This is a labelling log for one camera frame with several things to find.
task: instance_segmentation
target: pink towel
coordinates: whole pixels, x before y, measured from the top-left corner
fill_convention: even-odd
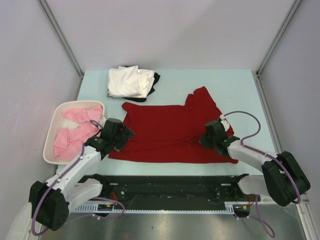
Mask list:
[[[58,160],[71,161],[81,151],[82,144],[98,132],[90,120],[99,122],[103,114],[100,105],[92,109],[72,108],[62,115],[80,125],[75,129],[62,128],[57,132],[53,143],[54,157]]]

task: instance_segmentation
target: light blue table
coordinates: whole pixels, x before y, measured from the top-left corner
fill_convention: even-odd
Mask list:
[[[249,69],[226,70],[167,70],[156,69],[161,75],[155,85],[155,92],[147,101],[139,105],[184,105],[187,95],[197,88],[205,86],[216,105],[223,113],[235,110],[254,114],[261,122],[259,135],[246,142],[266,151],[274,152],[271,135],[259,99],[256,85]],[[78,95],[78,100],[97,100],[105,106],[107,118],[123,120],[126,116],[121,105],[126,102],[122,98],[107,97],[108,71],[86,71]],[[237,137],[245,137],[254,133],[258,126],[254,119],[247,115],[234,114],[228,116]],[[101,175],[184,175],[184,176],[221,176],[261,175],[255,168],[239,162],[232,163],[143,163],[105,158],[87,174]]]

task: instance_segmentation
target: red cloth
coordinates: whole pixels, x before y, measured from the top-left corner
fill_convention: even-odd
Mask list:
[[[185,105],[139,106],[125,102],[123,123],[135,135],[109,158],[145,163],[234,163],[214,149],[199,143],[206,133],[205,124],[222,114],[203,86],[189,94]],[[233,135],[232,128],[227,131]]]

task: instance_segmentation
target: metal plate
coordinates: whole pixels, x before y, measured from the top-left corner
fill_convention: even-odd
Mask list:
[[[72,213],[93,213],[93,214],[108,214],[111,210],[99,210],[100,203],[84,203],[77,207]],[[113,213],[121,213],[121,210],[114,209]],[[195,210],[195,211],[169,211],[169,210],[125,210],[126,214],[234,214],[232,204],[225,204],[225,210]]]
[[[297,207],[260,206],[279,240],[305,240]],[[69,219],[78,217],[72,213]],[[253,207],[252,216],[257,216]],[[259,221],[229,214],[124,214],[114,220],[86,217],[48,231],[39,240],[269,240]]]

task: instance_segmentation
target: cable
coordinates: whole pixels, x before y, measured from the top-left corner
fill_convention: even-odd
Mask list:
[[[255,197],[255,202],[253,201],[253,203],[255,203],[255,208],[256,208],[256,212],[258,214],[258,217],[256,216],[244,216],[244,217],[239,217],[237,216],[236,213],[234,213],[234,216],[236,217],[237,220],[246,220],[246,219],[254,219],[254,220],[258,220],[261,222],[262,226],[263,226],[263,229],[265,230],[265,232],[271,237],[271,238],[275,238],[276,237],[276,233],[275,231],[272,229],[272,227],[265,221],[263,220],[263,218],[261,217],[261,214],[260,214],[260,209],[258,207],[258,199],[259,199],[259,195],[257,195]]]
[[[34,211],[34,214],[33,214],[33,218],[32,218],[32,222],[31,222],[31,232],[34,236],[36,237],[39,237],[41,235],[43,235],[47,230],[48,228],[45,228],[42,232],[36,232],[36,229],[35,229],[35,225],[36,225],[36,218],[37,218],[37,215],[39,213],[39,210],[40,210],[40,207],[42,205],[42,203],[44,202],[44,200],[46,199],[48,193],[50,192],[50,190],[58,183],[58,180],[61,180],[71,169],[74,168],[75,165],[77,165],[77,163],[81,160],[81,158],[83,157],[85,153],[85,144],[82,144],[82,149],[81,149],[81,153],[80,153],[80,156],[79,158],[66,170],[64,171],[58,179],[56,179],[50,186],[49,188],[44,192],[44,194],[42,195],[40,201],[38,202],[36,208],[35,208],[35,211]]]
[[[299,204],[299,203],[301,202],[300,192],[299,192],[299,190],[298,190],[298,187],[297,187],[294,179],[292,178],[292,176],[290,175],[290,173],[288,172],[288,170],[285,168],[285,166],[284,166],[278,159],[276,159],[276,158],[273,157],[272,155],[268,154],[267,152],[262,151],[262,150],[260,150],[260,149],[257,149],[257,148],[255,148],[255,147],[253,147],[253,146],[248,146],[248,145],[246,145],[246,144],[244,143],[244,140],[249,139],[249,138],[251,138],[251,137],[254,137],[254,136],[256,136],[256,135],[260,132],[260,130],[261,130],[261,123],[260,123],[260,121],[258,120],[258,118],[257,118],[256,116],[254,116],[253,114],[251,114],[251,113],[249,113],[249,112],[246,112],[246,111],[232,111],[232,112],[229,112],[229,113],[225,114],[224,116],[228,116],[228,115],[235,114],[235,113],[247,114],[247,115],[253,117],[253,118],[256,120],[256,122],[258,123],[258,130],[257,130],[254,134],[251,134],[251,135],[248,135],[248,136],[243,137],[243,138],[241,139],[241,141],[240,141],[241,145],[242,145],[244,148],[247,148],[247,149],[250,149],[250,150],[252,150],[252,151],[254,151],[254,152],[257,152],[257,153],[259,153],[259,154],[265,155],[266,157],[274,160],[274,161],[279,165],[279,167],[284,171],[285,175],[288,177],[290,183],[292,184],[292,186],[293,186],[293,188],[294,188],[294,191],[295,191],[295,194],[296,194],[296,197],[297,197],[297,201],[293,201],[293,203]]]
[[[251,196],[251,195],[248,195],[249,196],[249,201],[252,202],[250,203],[249,207],[251,207],[253,204],[255,204],[255,200],[254,198]]]
[[[97,121],[95,121],[95,120],[90,120],[90,123],[92,123],[92,125],[94,125],[95,127],[97,127],[97,128],[101,128],[101,129],[103,129],[104,127],[99,123],[99,122],[97,122]]]
[[[256,153],[265,155],[266,157],[274,160],[274,161],[280,166],[280,168],[284,171],[285,175],[288,177],[289,181],[291,182],[291,184],[292,184],[292,186],[293,186],[293,188],[294,188],[294,191],[295,191],[295,194],[296,194],[296,197],[297,197],[297,201],[293,201],[293,203],[299,204],[299,203],[301,202],[301,196],[300,196],[298,187],[297,187],[294,179],[292,178],[292,176],[291,176],[290,173],[288,172],[288,170],[285,168],[285,166],[284,166],[278,159],[276,159],[274,156],[268,154],[267,152],[262,151],[262,150],[260,150],[260,149],[257,149],[257,148],[255,148],[255,147],[253,147],[253,146],[248,146],[248,145],[246,145],[246,144],[244,143],[244,140],[256,136],[256,135],[261,131],[261,123],[260,123],[259,119],[258,119],[256,116],[254,116],[253,114],[251,114],[251,113],[249,113],[249,112],[246,112],[246,111],[231,111],[231,112],[229,112],[229,113],[226,113],[224,116],[226,117],[226,116],[228,116],[228,115],[235,114],[235,113],[241,113],[241,114],[249,115],[249,116],[251,116],[252,118],[254,118],[254,119],[256,120],[256,122],[258,123],[258,130],[257,130],[255,133],[251,134],[251,135],[248,135],[248,136],[243,137],[243,138],[240,140],[240,144],[241,144],[244,148],[247,148],[247,149],[250,149],[250,150],[252,150],[252,151],[254,151],[254,152],[256,152]],[[273,230],[273,229],[271,228],[271,226],[270,226],[267,222],[265,222],[265,221],[263,220],[263,218],[261,217],[260,210],[259,210],[259,207],[258,207],[258,198],[259,198],[259,196],[257,195],[257,196],[255,197],[255,207],[256,207],[256,211],[257,211],[258,217],[256,217],[256,216],[238,217],[236,214],[235,214],[235,217],[236,217],[237,219],[255,219],[255,220],[259,220],[259,221],[261,222],[261,224],[262,224],[263,229],[265,230],[265,232],[266,232],[271,238],[274,239],[274,238],[276,237],[276,234],[275,234],[274,230]]]
[[[119,202],[119,201],[116,201],[116,200],[112,200],[112,199],[109,199],[109,198],[104,198],[104,197],[94,197],[94,198],[91,198],[91,200],[104,200],[104,201],[110,201],[110,202],[113,202],[115,204],[119,204],[121,207],[122,207],[122,212],[120,212],[118,215],[116,216],[112,216],[112,217],[106,217],[106,216],[99,216],[99,215],[95,215],[94,213],[93,214],[85,214],[85,215],[82,215],[82,216],[79,216],[75,219],[72,219],[70,221],[67,221],[64,225],[66,224],[70,224],[70,223],[73,223],[79,219],[82,219],[82,218],[87,218],[87,217],[97,217],[97,219],[117,219],[119,217],[121,217],[124,213],[125,213],[125,206]]]

